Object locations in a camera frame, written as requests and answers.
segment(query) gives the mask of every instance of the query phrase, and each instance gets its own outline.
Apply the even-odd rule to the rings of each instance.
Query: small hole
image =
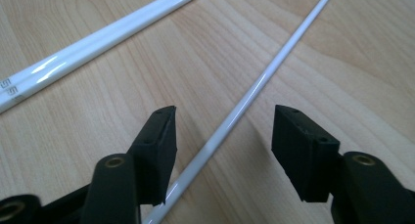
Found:
[[[0,222],[10,220],[24,210],[24,202],[8,202],[0,207]]]
[[[372,166],[372,165],[376,164],[375,160],[373,160],[370,157],[363,156],[363,155],[356,155],[356,156],[353,157],[353,159],[354,159],[354,161],[356,161],[358,163],[361,163],[363,165]]]
[[[105,162],[105,166],[106,167],[113,168],[113,167],[118,167],[118,166],[122,165],[123,163],[124,163],[124,159],[123,158],[121,158],[121,157],[113,157],[113,158],[110,158],[109,160],[107,160]]]

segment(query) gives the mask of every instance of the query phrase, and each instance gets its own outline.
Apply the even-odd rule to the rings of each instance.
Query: brass rivet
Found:
[[[0,207],[0,222],[10,220],[24,210],[25,204],[21,201],[8,202]]]
[[[105,162],[105,166],[109,168],[118,167],[124,162],[125,160],[121,157],[112,157]]]
[[[376,164],[375,160],[364,155],[356,155],[353,157],[353,159],[354,161],[361,163],[363,165],[367,165],[367,166],[373,166]]]

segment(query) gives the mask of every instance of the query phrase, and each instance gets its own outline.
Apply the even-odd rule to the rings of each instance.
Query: wooden table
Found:
[[[0,0],[0,77],[153,0]],[[177,107],[173,181],[318,0],[195,0],[0,115],[0,200],[51,202]],[[415,189],[415,0],[331,0],[166,223],[332,223],[270,152],[275,105]],[[144,216],[151,208],[142,208]]]

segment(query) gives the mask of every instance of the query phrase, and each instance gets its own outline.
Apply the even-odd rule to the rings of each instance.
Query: clamp jaw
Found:
[[[415,223],[415,193],[376,157],[339,154],[340,142],[302,112],[275,107],[272,152],[302,201],[333,195],[335,223]]]
[[[140,204],[165,202],[177,152],[175,111],[153,112],[126,154],[97,163],[91,184],[44,206],[34,195],[0,201],[0,223],[141,223]]]

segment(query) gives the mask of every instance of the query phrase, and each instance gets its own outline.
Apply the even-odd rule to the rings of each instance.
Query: thin fluorescent tube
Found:
[[[279,54],[265,69],[262,75],[256,80],[254,85],[245,94],[242,100],[236,105],[236,107],[229,113],[229,115],[223,120],[216,131],[211,135],[207,143],[202,147],[198,154],[187,165],[184,171],[180,174],[177,180],[171,185],[167,191],[167,198],[165,204],[161,204],[153,208],[149,216],[144,220],[144,224],[160,223],[162,219],[167,215],[174,204],[179,200],[180,196],[189,187],[190,183],[195,179],[201,169],[208,162],[210,157],[219,148],[222,141],[226,138],[237,121],[241,118],[243,113],[248,109],[256,96],[275,73],[278,67],[283,63],[285,58],[289,55],[291,50],[300,40],[302,35],[309,28],[311,23],[315,20],[318,14],[323,10],[324,6],[329,0],[320,0],[310,14],[305,18],[299,28],[294,32],[293,36],[283,46]]]
[[[156,0],[0,81],[0,113],[91,61],[191,0]]]

